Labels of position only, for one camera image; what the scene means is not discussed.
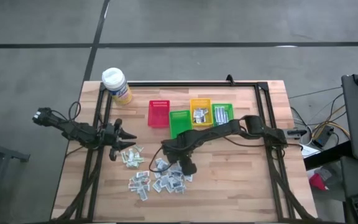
plastic container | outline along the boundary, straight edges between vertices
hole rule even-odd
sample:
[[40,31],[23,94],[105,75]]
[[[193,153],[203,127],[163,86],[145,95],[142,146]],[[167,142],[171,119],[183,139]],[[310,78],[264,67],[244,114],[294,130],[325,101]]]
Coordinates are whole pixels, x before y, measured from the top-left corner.
[[150,100],[148,125],[152,128],[169,127],[169,100]]
[[132,92],[127,84],[124,74],[120,69],[107,69],[102,74],[102,81],[117,104],[125,105],[131,102]]
[[190,111],[171,111],[169,113],[169,125],[172,139],[184,131],[193,129]]
[[[208,109],[208,113],[205,116],[205,122],[204,123],[196,123],[193,120],[193,113],[194,110],[197,108],[206,108]],[[200,99],[191,99],[190,100],[190,112],[191,112],[191,123],[193,126],[211,126],[213,123],[212,119],[212,109],[211,109],[211,99],[207,98],[200,98]]]
[[227,117],[229,118],[229,120],[234,119],[233,105],[231,103],[214,103],[212,104],[212,115],[214,118],[214,126],[218,125],[215,118],[215,107],[222,107],[222,106],[224,107],[225,112],[227,112]]

wire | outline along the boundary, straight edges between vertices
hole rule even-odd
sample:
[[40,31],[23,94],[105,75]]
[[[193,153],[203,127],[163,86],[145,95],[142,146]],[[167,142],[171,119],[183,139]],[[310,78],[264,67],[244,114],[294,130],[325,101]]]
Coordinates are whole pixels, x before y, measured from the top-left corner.
[[309,145],[309,144],[312,142],[312,139],[311,139],[311,134],[312,134],[311,127],[310,127],[308,124],[306,124],[306,122],[304,121],[304,119],[301,117],[301,114],[299,114],[299,112],[298,112],[295,108],[293,108],[292,106],[291,106],[291,110],[293,110],[293,111],[296,113],[296,115],[298,115],[298,117],[300,118],[300,121],[303,123],[303,125],[305,125],[306,128],[309,129],[309,131],[310,131],[310,132],[309,132],[310,141],[306,144],[306,145]]
[[287,145],[289,146],[299,146],[301,147],[301,151],[303,150],[303,146],[301,144],[297,144],[297,143],[287,143]]
[[[277,152],[278,152],[277,148],[273,149],[272,152],[273,152],[273,151],[275,151],[275,152],[276,152],[276,155],[278,155],[278,153],[277,153]],[[281,158],[284,158],[284,156],[285,156],[285,150],[283,149],[283,147],[280,147],[280,151],[283,152],[283,154],[281,155]],[[278,160],[278,156],[277,156],[277,158],[274,158],[273,153],[272,153],[272,158],[273,158],[274,160]]]
[[334,109],[335,101],[336,101],[339,97],[341,97],[341,96],[343,96],[343,94],[337,96],[337,97],[334,99],[334,101],[333,101],[333,103],[332,103],[332,105],[331,105],[331,111],[330,111],[330,116],[329,116],[329,118],[331,118],[331,116],[334,114],[333,109]]
[[244,144],[239,144],[239,143],[236,143],[235,141],[231,140],[231,139],[228,139],[227,137],[223,137],[224,139],[228,140],[229,142],[237,145],[237,146],[242,146],[242,147],[261,147],[261,146],[265,146],[265,145],[244,145]]
[[80,149],[82,149],[82,148],[84,148],[84,146],[81,146],[81,147],[79,147],[79,148],[77,148],[77,149],[72,150],[71,152],[69,152],[69,153],[66,154],[65,158],[67,158],[70,154],[72,154],[72,153],[74,153],[74,152],[76,152],[76,151],[78,151],[78,150],[80,150]]
[[326,89],[326,90],[320,90],[320,91],[316,91],[316,92],[312,92],[312,93],[306,93],[306,94],[302,94],[302,95],[291,96],[291,97],[288,97],[288,99],[294,99],[294,98],[298,98],[298,97],[301,97],[301,96],[308,96],[308,95],[312,95],[312,94],[316,94],[316,93],[322,93],[324,91],[329,91],[329,90],[336,90],[338,88],[342,88],[342,87],[339,86],[339,87],[329,88],[329,89]]
[[99,119],[100,123],[101,123],[101,124],[103,124],[103,121],[102,121],[102,114],[101,114],[101,113],[99,113],[99,114],[98,114],[98,119]]
[[[78,111],[77,111],[77,113],[74,114],[74,117],[72,118],[72,117],[71,117],[71,111],[72,111],[72,109],[73,109],[73,107],[74,107],[75,105],[78,106]],[[56,110],[51,110],[51,111],[52,111],[53,113],[57,113],[59,116],[61,116],[62,119],[64,119],[64,121],[61,122],[61,123],[71,123],[71,124],[74,126],[74,128],[77,129],[78,131],[81,131],[81,132],[86,133],[86,134],[93,134],[93,133],[89,133],[89,132],[85,131],[84,129],[81,129],[80,127],[78,127],[78,126],[76,125],[76,123],[74,123],[74,120],[75,120],[75,119],[78,117],[78,115],[80,115],[80,113],[81,113],[81,103],[80,103],[79,101],[74,101],[74,102],[70,105],[70,107],[68,108],[68,119],[67,119],[64,115],[62,115],[62,113],[59,112],[59,111],[56,111]]]
[[305,125],[305,124],[302,124],[302,123],[299,123],[299,122],[294,122],[294,124],[299,124],[299,125],[302,125],[302,126]]
[[[345,105],[342,105],[340,108],[336,109],[333,113],[331,113],[331,114],[327,117],[326,121],[329,121],[329,119],[331,119],[332,115],[334,115],[335,113],[337,113],[337,112],[338,112],[340,109],[342,109],[343,107],[345,107]],[[345,114],[346,114],[346,112],[344,112],[343,114],[339,115],[337,118],[332,119],[332,120],[330,120],[330,121],[336,121],[337,119],[339,119],[341,116],[344,116]]]
[[311,121],[320,114],[320,112],[322,112],[322,110],[324,110],[327,106],[329,106],[332,102],[335,102],[336,98],[331,100],[329,103],[327,103],[325,106],[323,106],[323,108],[321,108],[309,121],[308,121],[308,125],[312,125],[310,124]]
[[162,149],[162,147],[157,150],[157,152],[156,152],[156,153],[154,154],[154,156],[153,156],[153,159],[150,161],[149,171],[151,171],[151,172],[159,172],[159,173],[165,172],[165,171],[167,171],[169,168],[171,168],[171,166],[172,166],[172,164],[169,164],[169,166],[168,166],[167,168],[165,168],[164,170],[152,170],[152,163],[153,163],[153,161],[155,160],[155,157],[157,156],[157,154],[161,151],[161,149]]
[[346,129],[344,129],[342,126],[338,125],[337,123],[335,122],[332,122],[332,121],[329,121],[327,122],[327,124],[330,124],[332,126],[335,126],[337,128],[339,128],[345,135],[348,139],[350,139],[350,134],[346,131]]
[[333,119],[333,120],[329,120],[331,118],[331,116],[334,114],[334,113],[337,113],[340,109],[342,109],[343,107],[345,107],[345,105],[342,105],[340,108],[338,108],[336,111],[334,111],[333,113],[331,113],[328,118],[326,119],[326,121],[322,122],[322,123],[318,123],[317,126],[314,128],[314,129],[317,129],[317,130],[320,130],[321,128],[324,128],[326,126],[326,124],[328,122],[333,122],[337,119],[339,119],[341,116],[344,116],[346,114],[346,111],[341,114],[340,116],[338,116],[337,118]]
[[337,146],[337,145],[339,145],[339,136],[336,133],[333,133],[333,135],[336,136],[336,144],[335,144],[335,146]]

white lid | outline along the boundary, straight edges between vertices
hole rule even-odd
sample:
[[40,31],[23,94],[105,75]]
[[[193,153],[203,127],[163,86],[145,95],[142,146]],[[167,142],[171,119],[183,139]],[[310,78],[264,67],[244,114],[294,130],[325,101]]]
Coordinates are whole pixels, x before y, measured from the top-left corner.
[[125,76],[120,69],[109,68],[102,73],[102,81],[108,89],[116,89],[125,82]]

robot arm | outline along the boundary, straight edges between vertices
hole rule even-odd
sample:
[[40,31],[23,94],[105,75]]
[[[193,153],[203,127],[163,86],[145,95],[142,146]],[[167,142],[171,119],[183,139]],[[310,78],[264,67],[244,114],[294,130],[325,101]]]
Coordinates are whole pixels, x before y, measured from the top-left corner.
[[[247,128],[240,125],[244,120]],[[197,171],[194,163],[191,162],[193,151],[204,144],[217,138],[223,138],[228,135],[237,134],[245,139],[266,138],[269,145],[282,145],[287,147],[288,137],[300,137],[306,131],[286,131],[282,129],[270,128],[262,122],[259,116],[244,116],[241,119],[234,119],[226,124],[213,128],[198,130],[188,130],[180,133],[175,139],[163,140],[162,150],[167,156],[169,163],[173,164],[179,161],[184,175],[191,175]]]
[[112,125],[108,123],[98,131],[88,123],[67,121],[53,114],[50,108],[39,108],[32,118],[35,124],[52,126],[62,131],[62,136],[68,140],[76,140],[88,149],[96,149],[100,146],[111,146],[110,160],[116,160],[116,153],[136,144],[135,142],[123,142],[121,139],[135,139],[136,136],[126,133],[122,129],[122,120],[117,119]]

red basket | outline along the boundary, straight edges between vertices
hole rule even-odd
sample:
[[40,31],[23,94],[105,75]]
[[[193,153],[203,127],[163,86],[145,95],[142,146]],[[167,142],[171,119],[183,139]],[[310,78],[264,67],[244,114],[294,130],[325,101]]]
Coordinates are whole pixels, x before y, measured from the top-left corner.
[[149,126],[152,128],[169,127],[169,100],[150,100]]

